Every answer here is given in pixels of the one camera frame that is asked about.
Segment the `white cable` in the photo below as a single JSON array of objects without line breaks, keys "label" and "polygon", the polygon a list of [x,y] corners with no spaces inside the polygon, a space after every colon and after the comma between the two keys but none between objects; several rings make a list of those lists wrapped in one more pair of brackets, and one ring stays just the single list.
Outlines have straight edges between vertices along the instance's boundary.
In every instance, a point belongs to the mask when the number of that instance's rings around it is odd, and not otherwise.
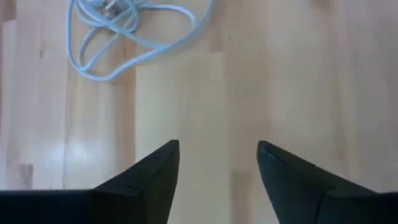
[{"label": "white cable", "polygon": [[[109,20],[104,17],[100,12],[96,10],[96,8],[88,3],[87,0],[69,0],[69,7],[67,11],[67,55],[69,61],[73,68],[75,68],[81,75],[90,80],[94,81],[108,81],[116,76],[120,75],[125,69],[129,67],[133,67],[138,63],[144,62],[151,58],[154,58],[160,54],[164,54],[170,52],[174,48],[181,47],[186,44],[189,40],[192,40],[194,36],[196,36],[197,32],[200,31],[201,27],[205,24],[206,20],[211,16],[211,12],[213,11],[215,0],[209,0],[209,6],[206,10],[204,16],[196,21],[195,16],[188,10],[182,6],[176,6],[172,4],[148,4],[147,0],[118,0],[123,1],[128,6],[124,11],[116,16],[115,18]],[[77,56],[77,62],[72,57],[72,47],[71,47],[71,33],[72,33],[72,11],[75,8],[78,17],[86,24],[92,26],[92,30],[90,30],[89,34],[84,39],[82,45],[80,46],[79,53]],[[139,12],[141,10],[173,10],[180,12],[186,15],[192,22],[192,28],[190,31],[185,34],[178,41],[171,44],[157,44],[151,43],[144,39],[141,39],[134,35],[140,23]],[[126,19],[123,26],[119,26],[118,22],[122,21],[122,18],[128,17]],[[115,36],[109,40],[104,46],[96,53],[94,56],[88,61],[86,65],[82,65],[83,53],[89,44],[89,42],[93,39],[100,28],[108,28],[115,31]],[[111,72],[107,76],[97,76],[89,72],[90,68],[95,64],[95,62],[99,59],[99,57],[106,52],[106,50],[120,37],[120,35],[125,35],[129,39],[137,42],[138,44],[144,45],[146,47],[151,48],[150,52],[146,52],[140,56],[129,59],[120,65],[117,69]]]}]

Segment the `black object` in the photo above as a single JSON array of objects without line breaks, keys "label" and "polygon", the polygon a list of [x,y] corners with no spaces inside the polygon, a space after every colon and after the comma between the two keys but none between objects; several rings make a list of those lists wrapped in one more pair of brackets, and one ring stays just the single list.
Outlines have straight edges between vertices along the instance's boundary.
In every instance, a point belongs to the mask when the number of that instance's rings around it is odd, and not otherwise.
[{"label": "black object", "polygon": [[2,191],[0,223],[166,224],[179,162],[173,140],[92,190]]},{"label": "black object", "polygon": [[398,223],[398,193],[377,194],[266,141],[257,161],[280,224]]}]

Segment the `wooden floor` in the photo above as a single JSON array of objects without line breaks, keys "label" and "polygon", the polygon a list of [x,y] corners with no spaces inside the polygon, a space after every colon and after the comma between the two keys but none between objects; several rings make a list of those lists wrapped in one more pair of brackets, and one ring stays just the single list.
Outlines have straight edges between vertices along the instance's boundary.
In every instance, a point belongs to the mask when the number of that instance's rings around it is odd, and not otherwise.
[{"label": "wooden floor", "polygon": [[[167,2],[197,16],[208,4]],[[218,0],[195,43],[102,83],[69,65],[66,7],[0,3],[1,189],[94,187],[179,139],[170,223],[277,223],[258,140],[370,189],[398,190],[398,1]],[[188,25],[148,12],[139,33],[173,40]],[[88,31],[73,22],[75,54]],[[121,39],[95,70],[145,51]]]}]

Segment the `black plastic part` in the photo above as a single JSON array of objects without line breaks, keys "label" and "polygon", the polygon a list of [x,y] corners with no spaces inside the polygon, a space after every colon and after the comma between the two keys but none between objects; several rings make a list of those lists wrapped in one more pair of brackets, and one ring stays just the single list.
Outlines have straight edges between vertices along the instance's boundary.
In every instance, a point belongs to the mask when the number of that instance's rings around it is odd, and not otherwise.
[{"label": "black plastic part", "polygon": [[398,193],[377,194],[266,141],[257,161],[280,224],[398,223]]},{"label": "black plastic part", "polygon": [[0,191],[0,223],[166,224],[179,161],[173,140],[95,189]]}]

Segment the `coiled cable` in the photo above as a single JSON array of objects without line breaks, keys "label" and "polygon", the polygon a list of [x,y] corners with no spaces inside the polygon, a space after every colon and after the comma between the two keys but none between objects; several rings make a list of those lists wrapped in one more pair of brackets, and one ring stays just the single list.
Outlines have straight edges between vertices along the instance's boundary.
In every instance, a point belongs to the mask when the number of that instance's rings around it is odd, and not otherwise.
[{"label": "coiled cable", "polygon": [[[189,40],[192,40],[197,32],[200,31],[201,27],[205,24],[207,19],[211,16],[213,11],[215,0],[209,0],[209,6],[205,14],[198,21],[195,16],[182,6],[177,6],[173,4],[148,4],[147,0],[117,0],[121,3],[125,3],[123,11],[114,17],[106,17],[100,13],[97,8],[91,5],[87,0],[69,0],[68,10],[67,10],[67,55],[69,61],[74,69],[76,69],[84,77],[93,81],[108,81],[112,80],[118,75],[120,75],[125,69],[133,67],[138,63],[144,62],[151,58],[154,58],[160,54],[170,52],[174,48],[181,47],[186,44]],[[175,41],[171,44],[157,44],[146,41],[134,33],[137,31],[140,23],[140,11],[142,10],[172,10],[180,12],[186,15],[192,22],[192,27],[190,31],[185,34],[181,39]],[[80,46],[79,53],[77,56],[77,62],[72,57],[72,12],[76,10],[78,17],[86,24],[92,26],[88,35],[85,37],[83,43]],[[107,43],[105,43],[102,48],[99,49],[94,56],[89,59],[86,65],[83,65],[82,58],[83,53],[90,43],[90,41],[97,34],[99,29],[108,28],[113,30],[116,34]],[[131,58],[116,68],[113,72],[105,76],[99,76],[90,73],[90,68],[95,64],[95,62],[101,57],[102,54],[115,42],[121,35],[125,35],[127,38],[141,44],[143,46],[149,47],[152,50],[146,52],[137,57]]]}]

